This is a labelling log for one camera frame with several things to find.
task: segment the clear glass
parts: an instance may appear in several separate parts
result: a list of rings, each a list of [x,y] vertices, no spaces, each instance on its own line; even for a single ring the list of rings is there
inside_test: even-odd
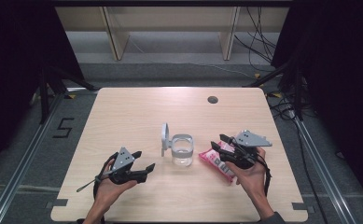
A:
[[[173,141],[173,151],[178,153],[186,153],[193,151],[193,143],[187,138],[178,138]],[[173,156],[172,159],[175,165],[189,166],[192,164],[192,156],[187,158],[177,158]]]

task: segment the pink snack package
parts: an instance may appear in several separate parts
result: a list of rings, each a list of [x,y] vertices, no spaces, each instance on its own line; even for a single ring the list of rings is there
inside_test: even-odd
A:
[[[218,144],[224,150],[228,150],[228,151],[231,151],[231,152],[234,150],[233,147],[231,147],[230,145],[228,145],[228,144],[226,144],[224,142],[219,142]],[[209,164],[214,166],[230,182],[233,181],[233,178],[235,177],[235,174],[228,168],[228,166],[225,164],[225,162],[221,161],[221,159],[219,158],[219,153],[218,152],[216,152],[215,150],[210,148],[205,152],[199,153],[199,157],[202,160],[207,161]]]

